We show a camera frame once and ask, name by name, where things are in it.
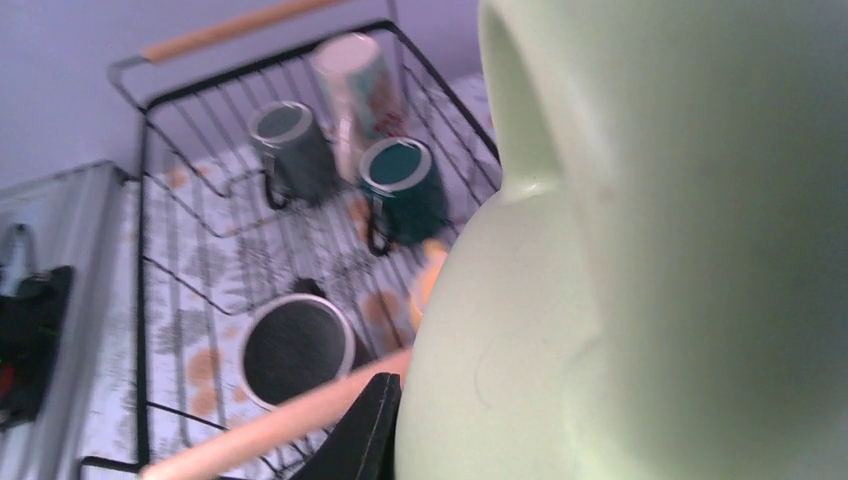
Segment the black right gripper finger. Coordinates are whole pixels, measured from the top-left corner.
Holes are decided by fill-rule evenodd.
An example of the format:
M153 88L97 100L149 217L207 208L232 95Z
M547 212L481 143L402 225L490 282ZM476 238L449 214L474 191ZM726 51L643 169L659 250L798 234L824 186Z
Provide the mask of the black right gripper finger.
M374 376L293 480L392 480L398 374Z

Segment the black matte mug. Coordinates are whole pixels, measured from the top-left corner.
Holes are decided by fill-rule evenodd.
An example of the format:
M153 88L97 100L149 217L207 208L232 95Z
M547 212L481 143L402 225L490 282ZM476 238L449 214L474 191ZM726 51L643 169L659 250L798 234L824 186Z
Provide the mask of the black matte mug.
M373 360L317 281L298 277L287 294L257 309L237 365L248 397L271 410Z

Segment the dark teal glossy mug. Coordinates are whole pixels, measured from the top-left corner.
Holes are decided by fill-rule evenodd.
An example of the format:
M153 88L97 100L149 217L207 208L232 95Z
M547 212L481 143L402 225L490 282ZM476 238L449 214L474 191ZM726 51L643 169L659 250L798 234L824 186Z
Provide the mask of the dark teal glossy mug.
M439 167L421 141L377 141L364 152L359 175L368 207L366 244L373 255L385 256L394 245L420 243L450 223Z

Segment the light green mug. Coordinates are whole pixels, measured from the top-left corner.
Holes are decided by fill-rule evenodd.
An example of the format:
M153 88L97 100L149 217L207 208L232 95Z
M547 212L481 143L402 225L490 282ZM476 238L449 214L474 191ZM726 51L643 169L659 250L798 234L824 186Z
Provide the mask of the light green mug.
M847 5L484 1L399 479L847 475Z

